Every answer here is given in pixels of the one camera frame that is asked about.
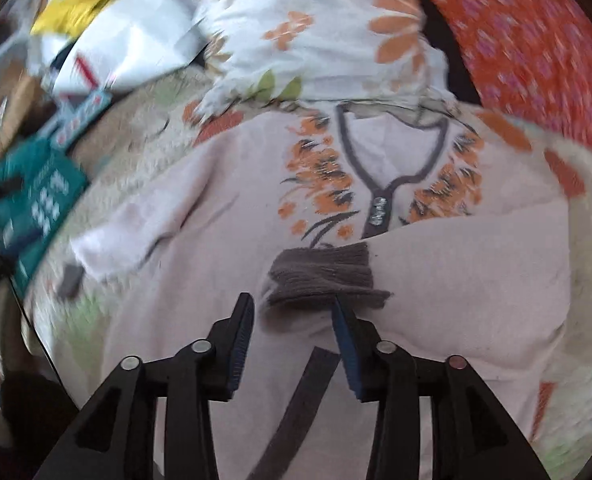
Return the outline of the green cardboard box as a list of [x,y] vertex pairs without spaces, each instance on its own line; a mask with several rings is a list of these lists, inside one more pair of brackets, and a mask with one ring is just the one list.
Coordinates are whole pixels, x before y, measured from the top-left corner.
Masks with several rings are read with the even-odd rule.
[[20,188],[0,200],[0,255],[15,261],[11,283],[26,296],[50,243],[87,188],[84,172],[47,139],[26,141],[0,162],[0,184]]

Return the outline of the pale pink embroidered sweater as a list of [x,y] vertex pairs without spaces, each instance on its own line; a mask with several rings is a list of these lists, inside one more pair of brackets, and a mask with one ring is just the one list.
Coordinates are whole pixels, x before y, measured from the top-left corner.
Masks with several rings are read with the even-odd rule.
[[211,408],[221,477],[360,479],[376,408],[339,361],[342,296],[415,356],[464,356],[530,432],[570,303],[555,162],[487,112],[345,104],[246,119],[73,240],[95,280],[133,278],[102,365],[173,356],[249,292],[241,386]]

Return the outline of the red floral cushion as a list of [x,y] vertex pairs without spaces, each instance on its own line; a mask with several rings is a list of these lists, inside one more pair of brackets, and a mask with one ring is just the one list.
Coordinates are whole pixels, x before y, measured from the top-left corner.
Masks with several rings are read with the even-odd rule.
[[592,150],[592,24],[575,0],[431,0],[482,105]]

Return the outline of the light blue shapes box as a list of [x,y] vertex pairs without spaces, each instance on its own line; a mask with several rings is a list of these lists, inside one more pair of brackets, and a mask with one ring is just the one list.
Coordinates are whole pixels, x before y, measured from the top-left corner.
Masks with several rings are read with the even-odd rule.
[[111,104],[112,96],[104,90],[94,90],[73,111],[64,125],[50,137],[53,150],[67,152],[78,141],[90,125],[105,112]]

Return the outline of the white floral pillow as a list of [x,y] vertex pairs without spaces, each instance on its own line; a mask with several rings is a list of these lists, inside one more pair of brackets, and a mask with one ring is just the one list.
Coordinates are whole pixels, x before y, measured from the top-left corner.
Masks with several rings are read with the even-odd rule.
[[418,0],[196,0],[213,84],[204,118],[236,100],[450,100],[446,56]]

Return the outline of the white paper bag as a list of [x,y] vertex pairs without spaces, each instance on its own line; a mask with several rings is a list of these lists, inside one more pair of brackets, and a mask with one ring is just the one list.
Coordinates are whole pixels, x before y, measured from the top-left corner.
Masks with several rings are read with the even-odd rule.
[[193,0],[50,0],[30,34],[56,94],[128,92],[191,64],[206,47]]

